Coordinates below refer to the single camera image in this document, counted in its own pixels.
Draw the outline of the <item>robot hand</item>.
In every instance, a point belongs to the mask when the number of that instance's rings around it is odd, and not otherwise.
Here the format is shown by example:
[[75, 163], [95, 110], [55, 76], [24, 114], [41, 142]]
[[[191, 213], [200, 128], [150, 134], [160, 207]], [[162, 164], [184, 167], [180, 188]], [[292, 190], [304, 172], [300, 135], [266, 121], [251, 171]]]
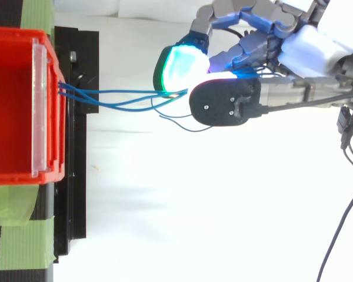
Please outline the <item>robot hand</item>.
[[162, 50], [153, 84], [186, 91], [208, 126], [304, 107], [353, 111], [353, 1], [214, 1]]

